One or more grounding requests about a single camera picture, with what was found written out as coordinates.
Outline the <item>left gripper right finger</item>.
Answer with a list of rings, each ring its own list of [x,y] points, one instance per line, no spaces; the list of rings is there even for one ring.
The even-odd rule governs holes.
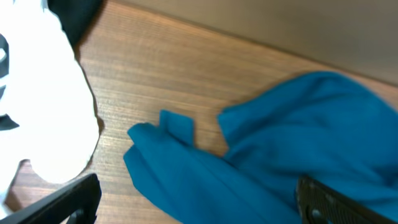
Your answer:
[[[303,224],[395,224],[308,176],[299,178],[295,197]]]

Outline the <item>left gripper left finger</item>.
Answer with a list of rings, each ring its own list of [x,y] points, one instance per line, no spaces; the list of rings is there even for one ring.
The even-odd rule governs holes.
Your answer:
[[[88,174],[1,220],[1,224],[94,224],[101,200],[96,174]]]

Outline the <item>blue polo shirt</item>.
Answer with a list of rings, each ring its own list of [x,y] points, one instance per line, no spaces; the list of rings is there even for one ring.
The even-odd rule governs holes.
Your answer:
[[[193,120],[163,110],[128,131],[124,161],[135,188],[182,223],[300,223],[308,175],[397,220],[397,112],[333,72],[281,83],[226,108],[222,157],[194,145]]]

